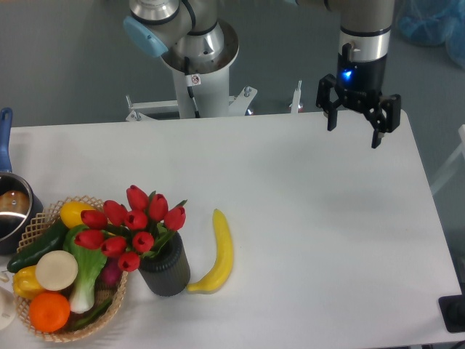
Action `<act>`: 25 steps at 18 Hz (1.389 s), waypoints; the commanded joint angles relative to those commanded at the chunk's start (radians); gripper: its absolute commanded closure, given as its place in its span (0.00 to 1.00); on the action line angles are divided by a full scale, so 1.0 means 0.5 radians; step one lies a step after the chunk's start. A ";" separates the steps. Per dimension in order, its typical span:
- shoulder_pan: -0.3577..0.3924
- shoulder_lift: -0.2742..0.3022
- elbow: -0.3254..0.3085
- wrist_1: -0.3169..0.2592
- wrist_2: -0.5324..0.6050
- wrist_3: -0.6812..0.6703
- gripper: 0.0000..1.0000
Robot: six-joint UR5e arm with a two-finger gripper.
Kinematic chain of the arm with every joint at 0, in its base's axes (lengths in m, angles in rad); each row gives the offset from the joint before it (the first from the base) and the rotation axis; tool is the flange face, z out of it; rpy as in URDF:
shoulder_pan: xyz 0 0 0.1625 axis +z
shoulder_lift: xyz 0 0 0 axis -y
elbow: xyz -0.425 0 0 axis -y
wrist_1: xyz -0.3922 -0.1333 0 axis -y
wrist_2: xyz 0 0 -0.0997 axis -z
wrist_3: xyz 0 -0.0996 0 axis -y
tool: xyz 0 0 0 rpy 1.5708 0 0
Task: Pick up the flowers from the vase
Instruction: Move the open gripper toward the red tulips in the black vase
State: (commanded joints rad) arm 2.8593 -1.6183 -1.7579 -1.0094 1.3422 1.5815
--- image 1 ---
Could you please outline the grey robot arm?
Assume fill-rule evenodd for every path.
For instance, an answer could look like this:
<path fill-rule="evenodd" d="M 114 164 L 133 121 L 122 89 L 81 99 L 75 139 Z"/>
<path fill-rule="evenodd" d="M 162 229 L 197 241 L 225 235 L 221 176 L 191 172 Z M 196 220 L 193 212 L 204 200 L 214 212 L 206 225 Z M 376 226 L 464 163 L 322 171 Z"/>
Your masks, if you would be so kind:
<path fill-rule="evenodd" d="M 337 124 L 338 108 L 361 113 L 376 148 L 400 124 L 401 98 L 382 93 L 395 4 L 393 1 L 322 1 L 341 15 L 336 74 L 318 84 L 316 106 Z M 217 14 L 216 1 L 130 1 L 124 30 L 150 57 L 171 69 L 179 116 L 224 116 L 230 109 L 229 68 L 238 37 Z"/>

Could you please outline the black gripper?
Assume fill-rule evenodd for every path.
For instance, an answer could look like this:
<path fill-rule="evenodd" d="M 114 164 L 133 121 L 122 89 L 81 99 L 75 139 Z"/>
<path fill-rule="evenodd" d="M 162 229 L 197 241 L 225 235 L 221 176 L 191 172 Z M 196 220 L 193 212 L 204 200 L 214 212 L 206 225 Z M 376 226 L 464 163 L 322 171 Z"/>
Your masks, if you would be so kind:
<path fill-rule="evenodd" d="M 371 147 L 376 149 L 386 133 L 392 133 L 400 125 L 401 96 L 381 95 L 387 56 L 369 62 L 352 62 L 338 56 L 336 77 L 327 74 L 318 83 L 316 106 L 327 118 L 327 130 L 337 125 L 338 107 L 363 111 L 365 119 L 373 127 Z M 336 87 L 338 98 L 331 101 Z"/>

